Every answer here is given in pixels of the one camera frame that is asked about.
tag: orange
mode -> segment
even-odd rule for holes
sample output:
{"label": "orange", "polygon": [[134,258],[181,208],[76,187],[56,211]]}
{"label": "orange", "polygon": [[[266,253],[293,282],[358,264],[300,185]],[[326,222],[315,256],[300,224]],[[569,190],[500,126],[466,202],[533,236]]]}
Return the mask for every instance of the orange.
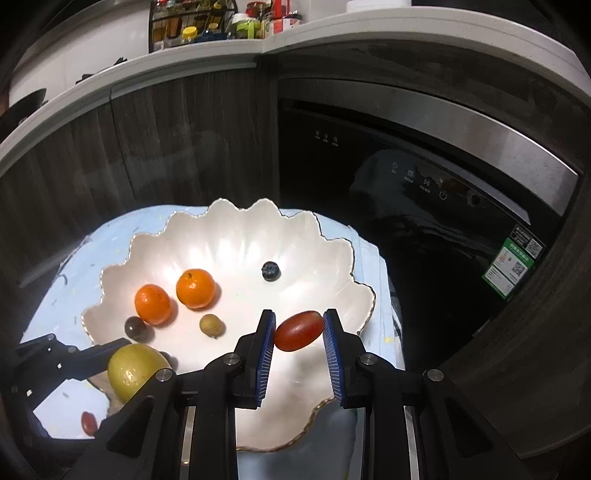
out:
{"label": "orange", "polygon": [[168,294],[162,287],[151,283],[137,291],[134,303],[139,318],[152,325],[165,322],[172,311]]}
{"label": "orange", "polygon": [[185,271],[177,282],[177,298],[190,309],[209,305],[216,295],[216,283],[209,272],[201,268]]}

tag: green label sticker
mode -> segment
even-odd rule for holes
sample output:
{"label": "green label sticker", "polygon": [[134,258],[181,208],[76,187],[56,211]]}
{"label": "green label sticker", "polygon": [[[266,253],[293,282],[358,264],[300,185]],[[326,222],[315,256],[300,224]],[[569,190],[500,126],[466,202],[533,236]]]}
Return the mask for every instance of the green label sticker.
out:
{"label": "green label sticker", "polygon": [[507,238],[482,278],[505,299],[533,264],[534,260]]}

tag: light blue tablecloth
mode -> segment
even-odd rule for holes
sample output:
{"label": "light blue tablecloth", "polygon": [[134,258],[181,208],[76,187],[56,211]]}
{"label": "light blue tablecloth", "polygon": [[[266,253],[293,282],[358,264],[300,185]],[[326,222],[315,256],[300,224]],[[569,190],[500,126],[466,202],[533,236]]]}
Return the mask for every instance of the light blue tablecloth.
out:
{"label": "light blue tablecloth", "polygon": [[[176,210],[196,215],[205,207],[162,205],[129,212],[89,235],[66,262],[60,275],[43,298],[22,341],[53,332],[66,345],[88,348],[90,339],[80,323],[85,308],[100,300],[99,277],[107,265],[120,263],[128,254],[129,242],[137,232],[157,233]],[[288,216],[299,210],[282,210]],[[355,250],[355,280],[370,285],[376,293],[376,308],[361,338],[368,351],[375,352],[396,367],[403,368],[400,322],[391,306],[391,289],[384,259],[376,246],[359,237],[351,227],[318,215],[326,238],[347,238]],[[58,438],[85,438],[80,425],[83,411],[98,421],[106,416],[106,397],[88,382],[64,382],[35,413],[49,434]],[[241,480],[342,480],[349,468],[357,470],[360,442],[356,442],[356,411],[342,410],[331,403],[321,410],[312,428],[294,445],[275,453],[239,452]]]}

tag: stainless steel panel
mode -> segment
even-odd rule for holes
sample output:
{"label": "stainless steel panel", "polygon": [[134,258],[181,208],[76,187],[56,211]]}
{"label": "stainless steel panel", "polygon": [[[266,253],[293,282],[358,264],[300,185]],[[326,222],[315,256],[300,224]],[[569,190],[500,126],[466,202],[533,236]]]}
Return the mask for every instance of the stainless steel panel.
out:
{"label": "stainless steel panel", "polygon": [[493,186],[489,185],[487,182],[482,180],[481,178],[477,177],[476,175],[470,173],[469,171],[459,167],[455,163],[450,161],[444,160],[443,158],[432,158],[430,159],[433,163],[441,165],[447,171],[457,175],[461,179],[464,179],[474,185],[476,188],[480,189],[484,193],[486,193],[489,197],[494,198],[497,202],[503,205],[506,209],[512,211],[516,214],[519,218],[521,218],[527,225],[531,225],[530,216],[527,211],[522,208],[519,204],[515,203],[511,200],[507,195],[500,192]]}
{"label": "stainless steel panel", "polygon": [[573,195],[578,175],[540,144],[462,105],[374,83],[288,79],[280,98],[358,111],[425,133],[468,152],[534,193],[559,215]]}

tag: white wall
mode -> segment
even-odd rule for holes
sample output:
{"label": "white wall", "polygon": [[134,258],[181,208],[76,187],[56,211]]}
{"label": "white wall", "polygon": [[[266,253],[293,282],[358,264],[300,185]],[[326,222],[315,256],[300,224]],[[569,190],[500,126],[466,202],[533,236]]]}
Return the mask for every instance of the white wall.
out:
{"label": "white wall", "polygon": [[39,88],[46,88],[46,100],[51,100],[74,86],[83,73],[110,67],[119,57],[147,54],[149,15],[149,1],[133,3],[68,33],[17,68],[10,85],[10,105]]}
{"label": "white wall", "polygon": [[344,14],[347,9],[347,0],[292,0],[292,4],[295,4],[304,16],[305,22]]}

